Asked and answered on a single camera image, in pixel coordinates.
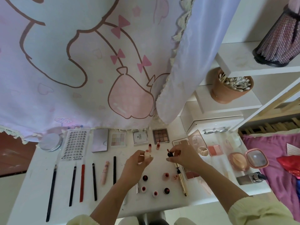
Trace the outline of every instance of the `cream sweater sleeve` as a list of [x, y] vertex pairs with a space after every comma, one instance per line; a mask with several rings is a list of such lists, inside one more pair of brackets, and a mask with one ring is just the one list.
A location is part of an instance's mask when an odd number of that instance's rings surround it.
[[71, 219], [67, 225], [99, 225], [99, 223], [97, 223], [88, 215], [78, 215]]
[[246, 197], [235, 202], [228, 217], [233, 225], [294, 225], [300, 224], [293, 219], [291, 212], [281, 202], [265, 202]]

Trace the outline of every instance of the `pink bedsheet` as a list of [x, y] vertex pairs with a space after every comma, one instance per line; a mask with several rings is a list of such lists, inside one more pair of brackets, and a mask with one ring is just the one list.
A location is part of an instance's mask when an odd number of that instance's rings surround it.
[[287, 155], [287, 143], [300, 148], [300, 133], [291, 135], [273, 135], [268, 137], [242, 137], [247, 149], [259, 148], [264, 152], [270, 164], [260, 169], [267, 176], [274, 194], [300, 222], [300, 205], [296, 192], [296, 178], [283, 169], [276, 158]]

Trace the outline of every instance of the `hand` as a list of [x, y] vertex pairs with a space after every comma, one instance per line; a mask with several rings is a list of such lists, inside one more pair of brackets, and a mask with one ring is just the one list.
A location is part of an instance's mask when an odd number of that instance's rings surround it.
[[189, 144], [175, 145], [170, 152], [174, 154], [174, 157], [166, 158], [167, 161], [178, 163], [193, 172], [198, 172], [199, 167], [204, 162], [193, 146]]
[[141, 179], [144, 169], [152, 162], [153, 157], [145, 159], [145, 151], [137, 150], [127, 159], [122, 171], [120, 181], [125, 187], [131, 189]]

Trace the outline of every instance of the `brown cup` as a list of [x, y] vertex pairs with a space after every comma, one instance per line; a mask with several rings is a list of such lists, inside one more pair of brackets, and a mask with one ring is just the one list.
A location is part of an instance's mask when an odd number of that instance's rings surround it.
[[211, 97], [214, 101], [221, 103], [221, 104], [227, 104], [230, 103], [232, 100], [240, 98], [242, 95], [245, 95], [247, 92], [252, 90], [254, 86], [254, 82], [251, 76], [246, 76], [246, 78], [249, 79], [250, 89], [247, 91], [238, 91], [234, 90], [229, 86], [226, 86], [225, 84], [221, 83], [219, 79], [219, 75], [223, 74], [223, 70], [220, 68], [215, 76], [215, 80], [212, 84], [212, 90], [210, 92]]

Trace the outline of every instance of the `eyeglasses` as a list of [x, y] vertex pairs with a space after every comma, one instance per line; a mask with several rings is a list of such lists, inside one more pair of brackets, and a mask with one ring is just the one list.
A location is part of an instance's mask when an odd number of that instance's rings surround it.
[[204, 129], [204, 134], [211, 134], [211, 133], [222, 133], [227, 132], [228, 129], [226, 127], [220, 127], [220, 128], [213, 128], [213, 129]]

